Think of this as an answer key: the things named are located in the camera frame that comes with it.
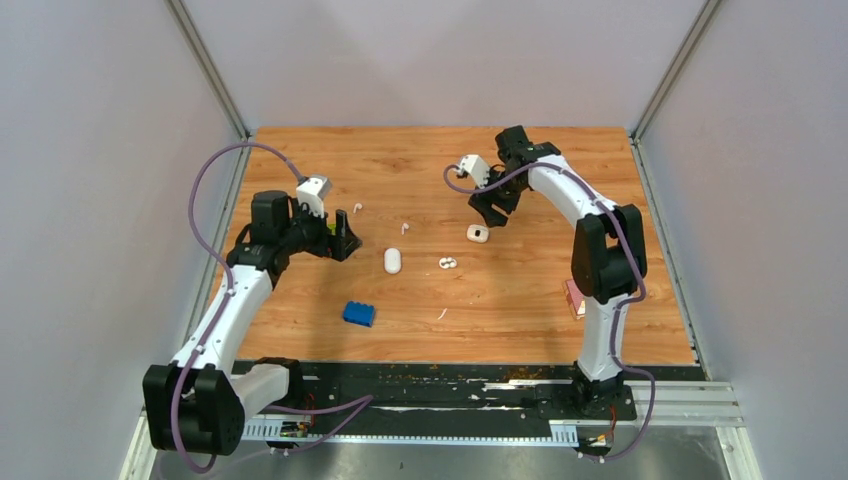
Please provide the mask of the white earbud charging case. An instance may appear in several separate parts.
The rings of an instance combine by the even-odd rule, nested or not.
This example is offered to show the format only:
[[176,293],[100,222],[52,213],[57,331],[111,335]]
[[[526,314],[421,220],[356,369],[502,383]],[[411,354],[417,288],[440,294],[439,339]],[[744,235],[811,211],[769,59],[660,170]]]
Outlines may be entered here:
[[486,243],[489,240],[490,231],[484,225],[472,224],[466,230],[466,238],[474,243]]

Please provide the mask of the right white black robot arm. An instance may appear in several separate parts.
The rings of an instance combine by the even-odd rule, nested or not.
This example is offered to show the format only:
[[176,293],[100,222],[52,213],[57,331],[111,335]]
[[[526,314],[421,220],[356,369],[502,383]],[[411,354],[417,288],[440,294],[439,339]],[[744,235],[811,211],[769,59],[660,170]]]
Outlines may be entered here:
[[596,417],[624,394],[623,327],[630,305],[646,296],[641,211],[603,196],[556,146],[532,143],[522,126],[503,130],[495,142],[499,165],[469,154],[459,160],[457,175],[472,179],[469,204],[489,228],[507,223],[526,190],[540,193],[573,227],[571,276],[585,317],[570,403],[580,415]]

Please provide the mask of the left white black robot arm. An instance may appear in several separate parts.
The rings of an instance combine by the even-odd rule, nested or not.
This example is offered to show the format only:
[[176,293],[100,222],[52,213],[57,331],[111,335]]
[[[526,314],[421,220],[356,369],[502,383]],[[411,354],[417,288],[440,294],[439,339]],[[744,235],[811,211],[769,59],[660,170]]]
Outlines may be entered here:
[[260,307],[292,256],[308,253],[342,262],[362,245],[344,210],[314,211],[303,194],[254,195],[251,218],[224,260],[222,283],[198,328],[166,365],[152,365],[142,389],[154,448],[230,455],[247,420],[270,405],[298,411],[306,400],[300,364],[264,357],[238,377],[236,355]]

